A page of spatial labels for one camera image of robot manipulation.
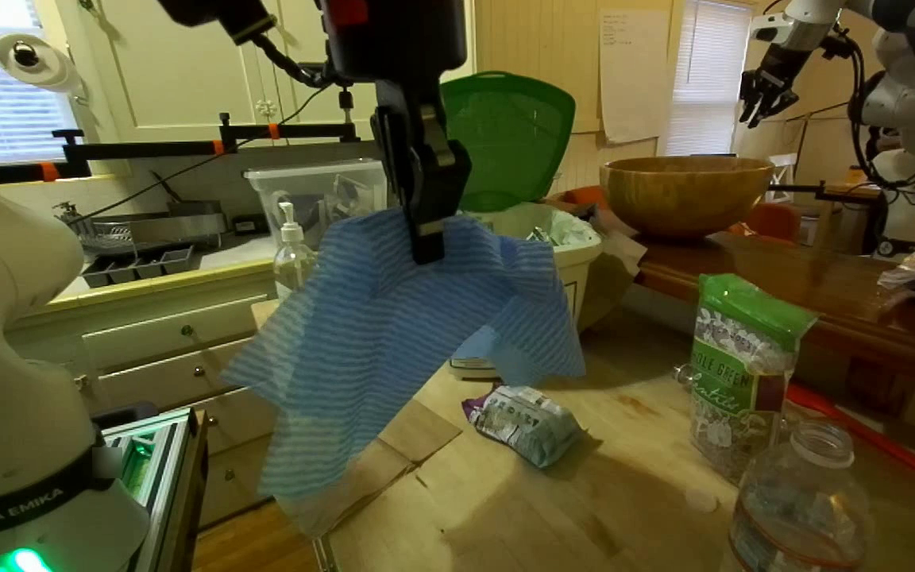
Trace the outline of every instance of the wooden table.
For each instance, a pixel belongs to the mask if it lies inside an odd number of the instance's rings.
[[[547,386],[588,428],[550,469],[476,435],[442,370],[417,403],[461,428],[331,534],[341,572],[691,572],[727,560],[736,490],[691,445],[691,393],[668,376],[691,337],[615,311],[586,334],[588,379]],[[869,569],[915,569],[915,477],[859,449],[874,498]]]
[[[706,243],[650,246],[638,283],[696,300],[699,272],[741,272],[767,291],[817,315],[806,344],[829,347],[874,372],[915,379],[915,315],[884,311],[878,275],[884,261],[823,255],[767,239],[711,235]]]

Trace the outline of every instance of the green lid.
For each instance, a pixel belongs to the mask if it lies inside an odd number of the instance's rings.
[[[442,86],[447,133],[471,154],[461,210],[492,213],[543,201],[577,124],[577,99],[514,74],[474,74]]]

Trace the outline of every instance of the floor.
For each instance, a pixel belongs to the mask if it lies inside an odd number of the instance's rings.
[[[319,572],[305,534],[266,502],[256,511],[208,528],[198,536],[195,572]]]

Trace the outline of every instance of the water bottle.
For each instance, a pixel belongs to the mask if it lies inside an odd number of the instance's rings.
[[[864,567],[869,496],[853,479],[846,428],[795,424],[741,479],[732,556],[750,572],[853,572]]]
[[[305,243],[305,230],[295,224],[294,206],[284,210],[284,225],[276,235],[276,255],[274,255],[274,287],[276,300],[286,300],[294,290],[298,290],[308,272],[316,271],[319,255]]]

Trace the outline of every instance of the blue mesh towel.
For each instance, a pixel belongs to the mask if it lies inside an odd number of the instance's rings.
[[[456,215],[446,261],[420,266],[396,210],[336,224],[316,275],[226,372],[280,409],[262,494],[294,505],[335,487],[482,325],[509,386],[586,372],[550,246]]]

